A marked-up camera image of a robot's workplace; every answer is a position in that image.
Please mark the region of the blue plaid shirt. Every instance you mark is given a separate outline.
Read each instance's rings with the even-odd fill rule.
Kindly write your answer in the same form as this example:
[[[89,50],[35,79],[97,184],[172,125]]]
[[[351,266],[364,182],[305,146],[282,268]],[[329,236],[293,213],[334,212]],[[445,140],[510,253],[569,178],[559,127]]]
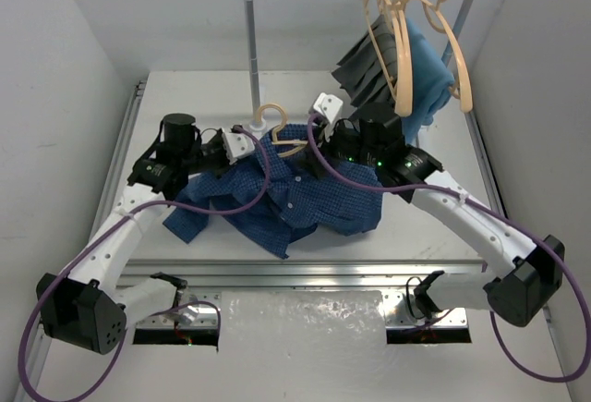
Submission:
[[[177,201],[192,208],[213,208],[243,236],[280,259],[288,246],[325,226],[343,236],[377,228],[382,196],[374,171],[340,162],[338,172],[370,190],[352,188],[330,175],[314,177],[299,153],[282,158],[271,137],[260,140],[266,154],[255,153],[220,177],[204,173],[189,180]]]

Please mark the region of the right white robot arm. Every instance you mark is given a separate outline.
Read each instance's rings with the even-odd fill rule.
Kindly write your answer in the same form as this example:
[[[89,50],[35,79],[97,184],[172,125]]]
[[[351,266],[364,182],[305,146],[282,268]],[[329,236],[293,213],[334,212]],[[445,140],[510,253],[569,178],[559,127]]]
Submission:
[[[388,191],[430,214],[487,264],[484,273],[435,271],[413,289],[407,306],[416,318],[455,307],[492,311],[506,323],[527,326],[560,288],[563,244],[546,236],[543,247],[505,224],[461,187],[442,164],[406,142],[402,119],[387,104],[366,104],[348,117],[338,106],[309,110],[312,159],[334,174],[340,162],[374,170],[378,191]]]

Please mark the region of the beige plastic hanger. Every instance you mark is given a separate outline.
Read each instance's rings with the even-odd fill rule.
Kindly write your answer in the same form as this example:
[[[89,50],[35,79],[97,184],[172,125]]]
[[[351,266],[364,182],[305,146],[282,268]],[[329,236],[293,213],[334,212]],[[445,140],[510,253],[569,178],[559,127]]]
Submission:
[[[308,142],[306,140],[281,140],[279,133],[287,126],[288,123],[288,114],[286,110],[276,103],[267,103],[261,105],[255,113],[255,118],[259,121],[262,121],[264,112],[267,110],[274,110],[280,114],[281,121],[280,124],[275,126],[271,130],[271,144],[273,146],[289,146],[290,149],[283,152],[278,152],[277,155],[280,158],[287,158],[298,154],[306,149],[308,146]]]

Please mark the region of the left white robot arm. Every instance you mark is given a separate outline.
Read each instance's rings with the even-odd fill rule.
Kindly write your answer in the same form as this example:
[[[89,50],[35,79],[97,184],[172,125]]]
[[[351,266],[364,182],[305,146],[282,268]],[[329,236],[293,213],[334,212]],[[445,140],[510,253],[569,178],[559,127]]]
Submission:
[[[60,274],[45,274],[39,281],[36,292],[44,332],[105,355],[126,329],[176,307],[187,287],[184,279],[156,273],[125,290],[117,289],[117,283],[140,241],[189,177],[228,165],[222,129],[204,141],[194,116],[166,115],[87,247]]]

